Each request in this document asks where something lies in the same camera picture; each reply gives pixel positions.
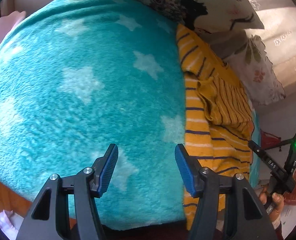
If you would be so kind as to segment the yellow striped small sweater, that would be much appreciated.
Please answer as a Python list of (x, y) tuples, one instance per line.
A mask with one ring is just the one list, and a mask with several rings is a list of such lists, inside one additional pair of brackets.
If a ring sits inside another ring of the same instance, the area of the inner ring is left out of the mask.
[(185, 82), (185, 148), (219, 175), (249, 178), (254, 131), (249, 100), (230, 65), (196, 33), (179, 24), (179, 62)]

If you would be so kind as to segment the white knit sleeve cuff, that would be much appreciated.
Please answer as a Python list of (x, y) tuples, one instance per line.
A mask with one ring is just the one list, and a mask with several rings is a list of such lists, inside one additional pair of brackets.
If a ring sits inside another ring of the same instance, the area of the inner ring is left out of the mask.
[(274, 230), (276, 230), (281, 225), (281, 216), (279, 215), (277, 219), (272, 222)]

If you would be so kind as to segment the white floral frilled pillow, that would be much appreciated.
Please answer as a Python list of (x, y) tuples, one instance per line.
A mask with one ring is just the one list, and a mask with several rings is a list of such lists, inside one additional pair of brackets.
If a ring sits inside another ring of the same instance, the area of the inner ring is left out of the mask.
[(209, 44), (239, 77), (253, 103), (270, 105), (286, 97), (258, 35), (248, 37), (244, 30), (220, 32), (211, 35)]

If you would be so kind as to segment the teal star fleece blanket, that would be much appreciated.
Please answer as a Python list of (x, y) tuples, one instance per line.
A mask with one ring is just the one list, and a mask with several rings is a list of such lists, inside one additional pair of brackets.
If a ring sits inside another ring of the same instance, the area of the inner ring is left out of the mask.
[(136, 0), (54, 0), (17, 25), (0, 44), (0, 181), (33, 200), (50, 174), (116, 144), (101, 222), (192, 222), (174, 155), (186, 121), (178, 25)]

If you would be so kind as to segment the white pillow with woman print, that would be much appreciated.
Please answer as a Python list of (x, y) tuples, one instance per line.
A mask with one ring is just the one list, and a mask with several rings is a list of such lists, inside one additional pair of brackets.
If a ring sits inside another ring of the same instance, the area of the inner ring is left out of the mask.
[(263, 29), (249, 0), (139, 0), (196, 33)]

